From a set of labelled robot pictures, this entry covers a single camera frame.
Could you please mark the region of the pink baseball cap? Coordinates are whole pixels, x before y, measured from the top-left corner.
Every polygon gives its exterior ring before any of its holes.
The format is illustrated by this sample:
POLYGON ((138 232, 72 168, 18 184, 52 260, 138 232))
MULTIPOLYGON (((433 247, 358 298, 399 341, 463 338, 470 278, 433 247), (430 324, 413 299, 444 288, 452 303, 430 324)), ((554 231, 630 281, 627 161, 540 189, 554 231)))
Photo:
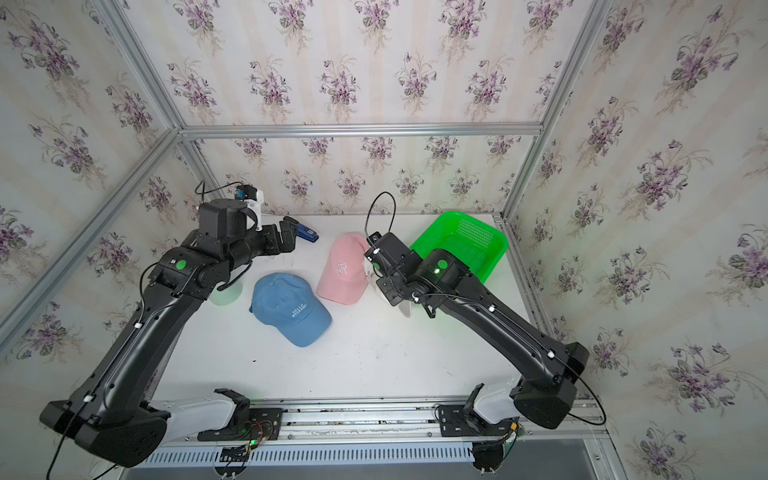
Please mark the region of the pink baseball cap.
POLYGON ((357 303, 368 286, 364 267, 367 249, 367 241, 358 233, 339 236, 331 246, 317 295, 342 305, 357 303))

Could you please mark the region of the light blue baseball cap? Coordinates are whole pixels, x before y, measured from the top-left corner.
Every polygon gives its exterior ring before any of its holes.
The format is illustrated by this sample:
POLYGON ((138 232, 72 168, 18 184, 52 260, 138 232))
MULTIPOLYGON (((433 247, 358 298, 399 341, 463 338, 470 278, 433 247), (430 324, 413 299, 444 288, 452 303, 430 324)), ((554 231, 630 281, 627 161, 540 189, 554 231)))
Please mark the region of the light blue baseball cap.
POLYGON ((308 347, 331 326, 332 316, 310 284, 289 273, 272 273, 254 286, 249 311, 294 346, 308 347))

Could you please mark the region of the grey white baseball cap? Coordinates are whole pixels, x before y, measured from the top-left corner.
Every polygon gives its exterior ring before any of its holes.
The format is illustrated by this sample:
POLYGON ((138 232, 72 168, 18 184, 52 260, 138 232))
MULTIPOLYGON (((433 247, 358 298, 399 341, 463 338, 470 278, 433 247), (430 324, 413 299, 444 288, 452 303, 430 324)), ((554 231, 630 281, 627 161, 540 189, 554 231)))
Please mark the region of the grey white baseball cap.
POLYGON ((401 301, 397 308, 405 318, 410 318, 412 316, 412 303, 410 301, 401 301))

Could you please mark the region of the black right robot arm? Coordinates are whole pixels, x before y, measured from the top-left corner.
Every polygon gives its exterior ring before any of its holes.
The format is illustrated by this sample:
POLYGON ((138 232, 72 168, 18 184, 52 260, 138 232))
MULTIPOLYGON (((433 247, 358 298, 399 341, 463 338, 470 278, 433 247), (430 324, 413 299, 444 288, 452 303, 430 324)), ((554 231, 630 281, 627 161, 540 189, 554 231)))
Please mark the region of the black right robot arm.
POLYGON ((469 268, 444 250, 427 258, 395 256, 372 247, 365 257, 380 273, 377 286, 393 306, 404 301, 433 318, 441 311, 469 327, 518 372, 498 385, 478 385, 464 407, 472 428, 523 417, 554 430, 570 414, 589 359, 578 342, 565 343, 524 320, 469 268))

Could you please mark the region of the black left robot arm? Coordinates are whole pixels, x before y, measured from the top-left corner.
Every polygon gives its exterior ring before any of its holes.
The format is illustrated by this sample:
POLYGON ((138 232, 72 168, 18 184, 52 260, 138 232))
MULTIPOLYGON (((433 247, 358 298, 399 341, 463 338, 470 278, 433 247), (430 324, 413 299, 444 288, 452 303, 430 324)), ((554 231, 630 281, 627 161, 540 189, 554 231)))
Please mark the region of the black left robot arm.
POLYGON ((290 253, 297 228, 264 225, 250 205, 216 199, 199 208, 199 226, 153 266, 139 308, 94 372, 69 398, 49 402, 39 420, 92 455, 120 467, 160 445, 210 432, 247 436, 249 400, 220 388, 199 399, 153 403, 145 389, 191 316, 216 289, 234 283, 256 257, 290 253))

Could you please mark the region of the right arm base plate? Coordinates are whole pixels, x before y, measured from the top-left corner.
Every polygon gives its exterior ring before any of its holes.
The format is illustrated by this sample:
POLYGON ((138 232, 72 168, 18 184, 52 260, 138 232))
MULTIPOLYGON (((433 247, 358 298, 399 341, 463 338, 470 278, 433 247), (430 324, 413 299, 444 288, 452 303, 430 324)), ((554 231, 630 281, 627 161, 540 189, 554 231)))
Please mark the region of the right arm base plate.
POLYGON ((514 418, 491 424, 465 411, 463 404, 438 404, 434 413, 442 437, 501 437, 507 434, 514 418))

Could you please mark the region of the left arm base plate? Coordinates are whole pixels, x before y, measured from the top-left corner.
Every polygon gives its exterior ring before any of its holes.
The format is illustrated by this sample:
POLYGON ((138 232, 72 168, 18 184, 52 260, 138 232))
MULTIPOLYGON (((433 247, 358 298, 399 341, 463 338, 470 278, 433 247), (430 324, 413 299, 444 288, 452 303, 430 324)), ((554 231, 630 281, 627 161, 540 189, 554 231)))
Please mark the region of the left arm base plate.
POLYGON ((248 413, 235 413, 229 423, 219 430, 197 434, 199 442, 276 440, 279 436, 283 410, 281 408, 250 408, 248 413))

